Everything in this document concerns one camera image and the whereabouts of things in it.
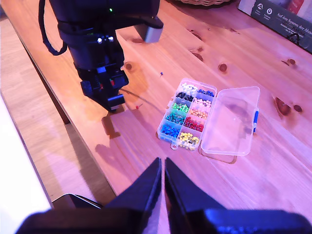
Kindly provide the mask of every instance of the wooden tabletop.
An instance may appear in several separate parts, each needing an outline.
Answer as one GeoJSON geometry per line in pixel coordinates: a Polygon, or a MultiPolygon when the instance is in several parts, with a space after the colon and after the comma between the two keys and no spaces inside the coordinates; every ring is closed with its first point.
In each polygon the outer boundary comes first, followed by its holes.
{"type": "MultiPolygon", "coordinates": [[[[121,91],[126,103],[115,114],[82,94],[69,51],[58,57],[48,52],[39,30],[37,0],[2,0],[1,5],[117,195],[156,157],[170,157],[229,209],[283,209],[312,221],[312,56],[240,12],[238,2],[205,8],[162,0],[158,16],[165,26],[158,43],[143,43],[133,27],[118,30],[130,83],[121,91]],[[157,139],[157,127],[182,78],[219,91],[260,88],[260,114],[249,155],[215,160],[198,152],[173,151],[157,139]]],[[[48,1],[45,9],[48,38],[60,48],[48,1]]],[[[163,196],[161,202],[158,228],[166,233],[163,196]]]]}

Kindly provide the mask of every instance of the black cable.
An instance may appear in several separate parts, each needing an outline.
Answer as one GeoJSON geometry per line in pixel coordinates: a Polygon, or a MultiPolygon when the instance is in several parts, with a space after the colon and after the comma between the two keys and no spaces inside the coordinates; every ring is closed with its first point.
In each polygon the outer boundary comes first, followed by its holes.
{"type": "Polygon", "coordinates": [[[67,50],[67,44],[63,41],[63,47],[61,48],[60,51],[56,51],[51,43],[49,42],[49,39],[47,37],[47,34],[45,32],[44,28],[44,6],[45,6],[45,0],[39,0],[39,15],[38,15],[38,20],[39,20],[39,27],[42,35],[42,40],[45,46],[48,48],[49,52],[54,55],[61,55],[67,50]]]}

